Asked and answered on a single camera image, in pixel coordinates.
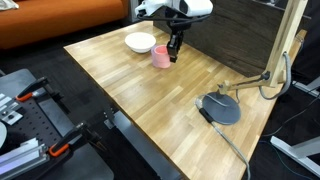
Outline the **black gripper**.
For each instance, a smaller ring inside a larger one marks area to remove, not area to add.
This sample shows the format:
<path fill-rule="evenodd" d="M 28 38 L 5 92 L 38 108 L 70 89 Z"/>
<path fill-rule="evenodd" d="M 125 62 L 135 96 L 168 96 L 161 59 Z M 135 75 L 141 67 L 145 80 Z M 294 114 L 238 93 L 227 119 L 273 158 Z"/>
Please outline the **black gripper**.
<path fill-rule="evenodd" d="M 172 30 L 170 34 L 170 40 L 167 43 L 168 55 L 170 57 L 170 61 L 175 63 L 177 61 L 178 55 L 177 53 L 180 50 L 180 46 L 183 41 L 184 33 L 182 30 Z"/>

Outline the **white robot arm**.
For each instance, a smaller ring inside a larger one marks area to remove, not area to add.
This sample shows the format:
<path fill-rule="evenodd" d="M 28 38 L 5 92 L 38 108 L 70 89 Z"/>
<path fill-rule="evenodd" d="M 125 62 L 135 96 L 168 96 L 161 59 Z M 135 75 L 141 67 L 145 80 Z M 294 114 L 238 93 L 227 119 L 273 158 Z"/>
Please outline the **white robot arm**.
<path fill-rule="evenodd" d="M 171 29 L 166 48 L 171 62 L 176 62 L 184 31 L 194 22 L 208 18 L 213 10 L 210 0 L 143 0 L 135 8 L 138 19 L 165 21 Z"/>

